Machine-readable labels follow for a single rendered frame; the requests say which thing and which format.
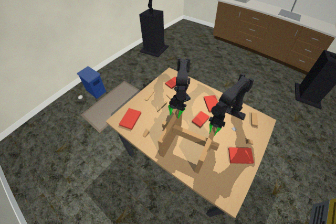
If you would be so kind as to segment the tan wooden rail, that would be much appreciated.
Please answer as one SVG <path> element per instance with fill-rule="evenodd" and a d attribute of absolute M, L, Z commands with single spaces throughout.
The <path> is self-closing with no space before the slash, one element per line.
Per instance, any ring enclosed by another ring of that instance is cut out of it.
<path fill-rule="evenodd" d="M 166 128 L 167 125 L 168 125 L 168 122 L 163 121 L 162 127 L 164 129 Z M 195 142 L 195 143 L 197 143 L 199 145 L 202 145 L 202 146 L 205 146 L 205 144 L 207 142 L 207 139 L 208 139 L 208 138 L 206 138 L 204 136 L 201 136 L 201 135 L 199 135 L 197 133 L 189 131 L 189 130 L 187 130 L 185 128 L 182 128 L 182 127 L 180 127 L 178 125 L 175 125 L 175 124 L 174 124 L 174 126 L 172 128 L 172 132 L 174 134 L 176 134 L 176 135 L 179 135 L 179 136 L 181 136 L 181 137 L 183 137 L 185 139 L 188 139 L 188 140 L 190 140 L 192 142 Z M 211 143 L 211 145 L 210 145 L 210 148 L 213 149 L 213 150 L 216 150 L 216 151 L 217 151 L 218 147 L 219 147 L 219 143 L 216 143 L 216 144 L 212 144 Z"/>

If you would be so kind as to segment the tan wooden board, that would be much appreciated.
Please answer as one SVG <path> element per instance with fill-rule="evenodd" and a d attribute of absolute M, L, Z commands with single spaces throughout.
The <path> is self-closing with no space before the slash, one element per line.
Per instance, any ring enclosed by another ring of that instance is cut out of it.
<path fill-rule="evenodd" d="M 202 153 L 201 153 L 201 156 L 200 156 L 200 158 L 199 158 L 199 160 L 198 160 L 198 163 L 197 163 L 197 165 L 196 165 L 196 169 L 195 169 L 195 171 L 194 171 L 195 173 L 199 173 L 199 171 L 200 171 L 200 169 L 201 169 L 201 167 L 202 167 L 202 165 L 203 165 L 203 163 L 204 163 L 205 157 L 206 157 L 207 152 L 208 152 L 208 150 L 209 150 L 209 147 L 210 147 L 210 145 L 211 145 L 211 143 L 212 143 L 212 140 L 213 140 L 213 138 L 214 138 L 214 135 L 215 135 L 216 130 L 217 130 L 217 128 L 212 127 L 212 130 L 211 130 L 211 132 L 210 132 L 210 134 L 209 134 L 209 137 L 208 137 L 208 139 L 207 139 L 207 142 L 206 142 L 206 144 L 205 144 L 205 146 L 204 146 L 204 149 L 203 149 L 203 151 L 202 151 Z"/>
<path fill-rule="evenodd" d="M 159 152 L 160 156 L 164 157 L 167 150 L 169 149 L 170 145 L 172 144 L 176 134 L 172 132 L 172 128 L 175 125 L 181 126 L 182 125 L 182 114 L 178 118 L 180 110 L 176 110 L 174 115 L 172 116 L 171 120 L 169 121 L 168 125 L 166 126 L 165 130 L 163 131 L 162 135 L 158 140 L 159 145 Z"/>

